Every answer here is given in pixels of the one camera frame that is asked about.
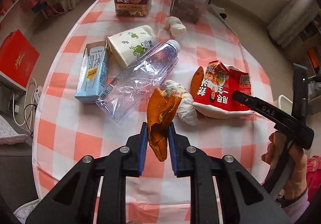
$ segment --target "crushed plastic bottle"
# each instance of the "crushed plastic bottle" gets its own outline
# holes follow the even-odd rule
[[[158,43],[116,76],[96,104],[113,120],[121,122],[165,81],[177,64],[179,50],[180,45],[175,40]]]

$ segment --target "silver bolt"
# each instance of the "silver bolt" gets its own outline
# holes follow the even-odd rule
[[[89,156],[89,155],[87,155],[87,156],[85,156],[85,157],[82,159],[82,162],[84,162],[84,163],[89,163],[89,162],[91,162],[91,160],[92,160],[92,157]]]
[[[127,153],[127,152],[129,152],[130,149],[127,146],[123,146],[119,150],[120,150],[121,153]]]
[[[196,148],[194,146],[188,146],[186,150],[190,153],[196,152]]]
[[[231,156],[231,155],[226,155],[226,156],[224,157],[224,160],[226,160],[227,162],[233,162],[233,161],[234,161],[234,157]]]

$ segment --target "floor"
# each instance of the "floor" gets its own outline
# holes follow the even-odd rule
[[[61,44],[76,21],[94,1],[81,0],[75,10],[47,19],[35,30],[30,42],[40,53],[40,57],[31,77],[36,79],[37,85],[44,85],[47,73]],[[241,44],[254,56],[269,76],[273,99],[276,100],[281,94],[292,99],[291,64],[270,40],[266,25],[233,4],[224,3],[222,6],[227,14],[226,22],[238,34]],[[23,121],[22,112],[16,117],[19,121]]]

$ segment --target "checkered tablecloth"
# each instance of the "checkered tablecloth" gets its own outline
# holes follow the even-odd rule
[[[108,155],[124,145],[129,136],[139,133],[146,121],[147,103],[127,117],[122,125],[113,122],[96,104],[75,99],[85,45],[144,24],[150,25],[159,41],[170,39],[164,30],[171,0],[152,0],[147,17],[118,17],[113,0],[97,0],[78,20],[54,59],[44,84],[36,112],[33,171],[37,192],[42,199],[80,160],[90,154]],[[187,31],[179,40],[179,62],[169,79],[189,89],[199,66],[213,60],[249,72],[252,95],[272,102],[269,79],[259,63],[240,45],[235,34],[206,12],[199,23],[185,23]],[[121,71],[111,56],[108,83]],[[268,165],[261,161],[274,124],[258,114],[246,118],[217,120],[203,118],[196,127],[174,119],[177,133],[208,155],[231,154],[259,181]],[[177,179],[168,158],[161,163],[148,147],[145,170],[140,178],[127,178],[126,210],[129,220],[144,223],[189,223],[190,180]]]

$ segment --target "white cable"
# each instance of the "white cable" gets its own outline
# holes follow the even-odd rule
[[[31,81],[32,81],[32,80],[35,82],[35,90],[33,91],[33,95],[32,95],[32,97],[31,97],[31,104],[33,104],[34,101],[35,101],[34,93],[35,93],[35,91],[36,91],[36,89],[37,89],[37,82],[36,82],[36,80],[35,80],[34,78],[31,78],[30,81],[29,81],[29,85],[28,85],[28,87],[27,87],[27,91],[26,91],[26,95],[25,95],[25,99],[24,99],[23,119],[26,118],[25,108],[26,108],[26,103],[27,103],[27,94],[28,94],[28,90],[29,90],[29,87],[30,87],[30,85],[31,85]],[[16,118],[15,118],[15,116],[14,116],[14,93],[13,93],[13,102],[12,102],[12,114],[13,114],[13,119],[14,119],[15,123],[18,124],[19,126],[23,126],[23,125],[25,125],[25,124],[28,123],[28,122],[25,122],[25,121],[24,121],[23,124],[19,124],[19,123],[17,123],[17,121],[16,121]],[[31,127],[32,120],[33,120],[33,108],[31,108],[31,116],[30,116],[30,124],[29,124],[30,127]]]

